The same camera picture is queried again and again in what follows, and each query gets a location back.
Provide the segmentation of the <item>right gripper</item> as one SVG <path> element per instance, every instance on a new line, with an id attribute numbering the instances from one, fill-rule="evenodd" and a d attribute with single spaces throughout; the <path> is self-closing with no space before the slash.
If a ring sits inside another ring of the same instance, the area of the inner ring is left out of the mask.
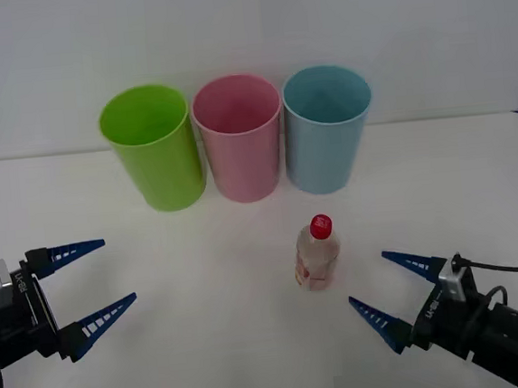
<path id="1" fill-rule="evenodd" d="M 413 326 L 359 299 L 348 297 L 358 315 L 396 354 L 400 355 L 412 345 L 424 350 L 437 345 L 461 359 L 469 354 L 474 355 L 475 361 L 495 360 L 501 356 L 499 341 L 491 328 L 489 306 L 495 296 L 494 289 L 486 294 L 479 293 L 473 274 L 467 273 L 460 282 L 465 300 L 458 301 L 448 296 L 438 279 L 447 263 L 446 258 L 394 251 L 383 251 L 381 256 L 433 283 Z"/>

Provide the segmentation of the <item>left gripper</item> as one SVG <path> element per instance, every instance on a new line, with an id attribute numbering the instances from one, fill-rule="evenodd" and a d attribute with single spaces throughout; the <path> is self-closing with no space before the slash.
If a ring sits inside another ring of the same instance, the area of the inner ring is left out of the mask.
<path id="1" fill-rule="evenodd" d="M 0 367 L 33 352 L 77 363 L 128 310 L 137 299 L 136 293 L 59 329 L 39 285 L 40 279 L 105 244 L 96 239 L 33 249 L 24 254 L 26 260 L 14 272 L 0 261 Z"/>

